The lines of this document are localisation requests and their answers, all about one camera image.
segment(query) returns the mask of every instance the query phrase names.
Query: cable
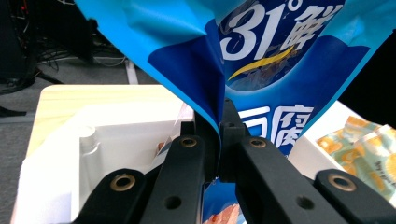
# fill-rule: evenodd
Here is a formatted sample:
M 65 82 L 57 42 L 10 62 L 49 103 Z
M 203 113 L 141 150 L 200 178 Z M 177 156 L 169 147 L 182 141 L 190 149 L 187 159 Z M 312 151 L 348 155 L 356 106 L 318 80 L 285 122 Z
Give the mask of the cable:
M 94 57 L 95 59 L 108 59 L 108 60 L 125 60 L 125 57 L 113 58 L 113 57 Z
M 115 64 L 102 63 L 102 62 L 98 61 L 95 57 L 94 57 L 94 59 L 95 59 L 96 62 L 98 62 L 101 65 L 104 65 L 106 67 L 114 67 L 114 66 L 122 64 L 125 61 L 126 57 L 123 57 L 122 60 L 119 63 L 115 63 Z
M 69 2 L 66 2 L 65 0 L 57 0 L 58 2 L 60 2 L 60 3 L 62 3 L 62 4 L 64 4 L 64 5 L 66 5 L 66 6 L 73 6 L 73 5 L 75 5 L 76 3 L 69 3 Z
M 78 59 L 78 57 L 65 57 L 65 58 L 59 58 L 59 59 L 51 59 L 51 60 L 47 60 L 45 62 L 40 62 L 40 63 L 37 63 L 37 64 L 50 63 L 50 62 L 59 62 L 59 61 L 66 61 L 66 60 L 73 60 L 73 59 Z
M 47 61 L 52 61 L 56 59 L 62 59 L 71 56 L 71 54 L 67 50 L 61 50 L 58 51 L 57 49 L 55 51 L 46 51 L 41 53 L 40 55 L 37 56 L 37 60 L 39 62 L 47 62 Z
M 27 22 L 26 22 L 26 26 L 25 26 L 25 28 L 24 28 L 23 31 L 22 31 L 22 34 L 23 34 L 23 35 L 26 33 L 27 28 L 29 28 L 29 24 L 30 24 L 30 22 L 27 21 Z
M 41 71 L 39 68 L 36 68 L 35 70 L 36 70 L 35 77 L 40 77 L 53 84 L 64 84 L 62 83 L 62 81 L 56 79 L 55 77 L 50 77 L 49 75 L 44 74 L 43 71 Z
M 49 67 L 51 67 L 53 70 L 55 70 L 56 72 L 59 72 L 59 65 L 58 65 L 58 62 L 57 61 L 53 61 L 53 60 L 46 60 L 46 64 L 47 64 L 47 66 L 49 66 Z

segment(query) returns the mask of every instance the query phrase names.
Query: gray floor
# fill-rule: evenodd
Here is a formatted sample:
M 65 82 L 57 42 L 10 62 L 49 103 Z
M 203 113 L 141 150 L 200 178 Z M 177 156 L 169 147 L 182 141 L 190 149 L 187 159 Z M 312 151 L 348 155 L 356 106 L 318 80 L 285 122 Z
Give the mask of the gray floor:
M 44 74 L 54 77 L 64 84 L 125 84 L 128 77 L 125 64 L 118 60 L 95 61 L 87 64 L 79 59 L 40 64 Z M 136 69 L 139 84 L 155 84 L 156 81 L 140 69 Z M 36 78 L 35 83 L 27 89 L 11 94 L 0 95 L 0 106 L 10 110 L 27 111 L 34 115 L 40 92 L 52 83 Z M 32 131 L 32 119 L 19 119 L 9 122 L 0 118 L 0 223 L 9 223 L 18 188 L 21 163 Z

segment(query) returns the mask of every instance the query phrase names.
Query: metal screw hole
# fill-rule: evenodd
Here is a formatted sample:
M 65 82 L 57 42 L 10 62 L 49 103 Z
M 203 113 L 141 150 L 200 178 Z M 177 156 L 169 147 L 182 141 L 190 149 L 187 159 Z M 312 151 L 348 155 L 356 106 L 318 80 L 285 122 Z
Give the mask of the metal screw hole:
M 296 202 L 300 207 L 306 210 L 311 210 L 315 207 L 314 203 L 305 196 L 298 196 Z
M 258 138 L 250 139 L 250 144 L 253 147 L 265 147 L 266 146 L 265 142 Z
M 164 205 L 167 209 L 177 209 L 181 206 L 181 199 L 177 196 L 172 196 L 165 199 Z
M 342 175 L 329 175 L 329 182 L 336 188 L 343 191 L 354 191 L 356 189 L 355 183 L 353 183 L 349 178 Z
M 180 140 L 180 143 L 183 147 L 194 147 L 197 145 L 197 141 L 193 138 L 183 138 Z
M 110 187 L 115 191 L 125 191 L 134 186 L 136 180 L 132 175 L 117 175 L 110 183 Z

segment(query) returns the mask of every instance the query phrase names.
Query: blue snack bag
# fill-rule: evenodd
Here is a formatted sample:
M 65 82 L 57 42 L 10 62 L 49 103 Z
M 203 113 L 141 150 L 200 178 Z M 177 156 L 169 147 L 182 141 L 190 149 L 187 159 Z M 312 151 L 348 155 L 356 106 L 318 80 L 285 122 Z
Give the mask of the blue snack bag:
M 391 0 L 76 3 L 218 133 L 228 97 L 252 135 L 270 139 L 285 156 L 396 28 Z M 205 218 L 221 209 L 209 210 Z

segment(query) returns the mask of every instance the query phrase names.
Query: food package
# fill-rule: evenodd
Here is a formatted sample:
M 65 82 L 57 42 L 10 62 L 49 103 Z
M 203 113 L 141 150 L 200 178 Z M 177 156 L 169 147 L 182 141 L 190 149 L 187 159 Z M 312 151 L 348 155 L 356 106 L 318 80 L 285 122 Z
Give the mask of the food package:
M 343 129 L 317 142 L 348 173 L 396 207 L 396 130 L 349 117 Z

